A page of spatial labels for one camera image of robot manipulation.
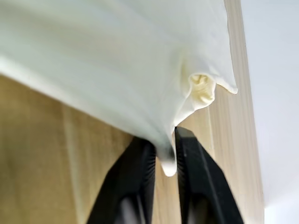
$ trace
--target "white fabric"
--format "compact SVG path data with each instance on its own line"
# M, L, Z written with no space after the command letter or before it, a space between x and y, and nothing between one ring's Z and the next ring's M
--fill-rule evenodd
M237 92L223 0L0 0L0 72L150 140Z

